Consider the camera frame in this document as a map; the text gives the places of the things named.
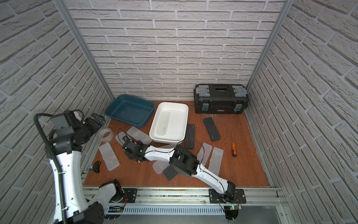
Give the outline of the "smooth translucent pencil case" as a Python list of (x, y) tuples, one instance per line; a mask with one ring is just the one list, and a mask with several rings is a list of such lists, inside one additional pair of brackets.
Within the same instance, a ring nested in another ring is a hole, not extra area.
[(167, 134), (167, 129), (170, 120), (170, 112), (161, 112), (158, 121), (157, 121), (157, 128), (156, 128), (156, 135), (157, 136), (165, 136)]

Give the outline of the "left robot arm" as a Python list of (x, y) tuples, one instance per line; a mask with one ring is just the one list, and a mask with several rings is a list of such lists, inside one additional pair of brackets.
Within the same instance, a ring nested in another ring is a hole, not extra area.
[(114, 179), (102, 184), (88, 201), (84, 196), (80, 163), (82, 145), (105, 124), (104, 116), (93, 113), (78, 119), (75, 111), (65, 111), (57, 115), (37, 113), (33, 120), (54, 174), (56, 207), (53, 223), (102, 224), (106, 205), (112, 199), (121, 198), (123, 190)]

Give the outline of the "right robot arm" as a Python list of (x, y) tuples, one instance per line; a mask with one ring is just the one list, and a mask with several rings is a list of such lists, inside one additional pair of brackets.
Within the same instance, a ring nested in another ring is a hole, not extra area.
[(197, 156), (181, 145), (165, 149), (146, 145), (141, 142), (135, 143), (128, 139), (122, 145), (122, 148), (125, 150), (125, 155), (131, 160), (137, 162), (167, 162), (179, 174), (185, 177), (197, 178), (212, 187), (219, 196), (222, 197), (224, 203), (232, 203), (234, 201), (236, 185), (209, 171), (202, 162), (197, 159)]

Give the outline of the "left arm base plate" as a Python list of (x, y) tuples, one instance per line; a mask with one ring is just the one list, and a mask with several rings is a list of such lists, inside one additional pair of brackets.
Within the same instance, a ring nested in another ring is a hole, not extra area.
[(117, 193), (110, 203), (135, 203), (137, 192), (137, 188), (122, 188), (122, 193)]

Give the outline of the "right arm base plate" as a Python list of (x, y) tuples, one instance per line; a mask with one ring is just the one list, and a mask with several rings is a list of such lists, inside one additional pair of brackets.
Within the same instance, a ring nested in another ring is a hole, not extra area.
[(243, 189), (236, 188), (233, 193), (218, 194), (214, 189), (209, 189), (209, 200), (213, 204), (245, 204), (246, 195)]

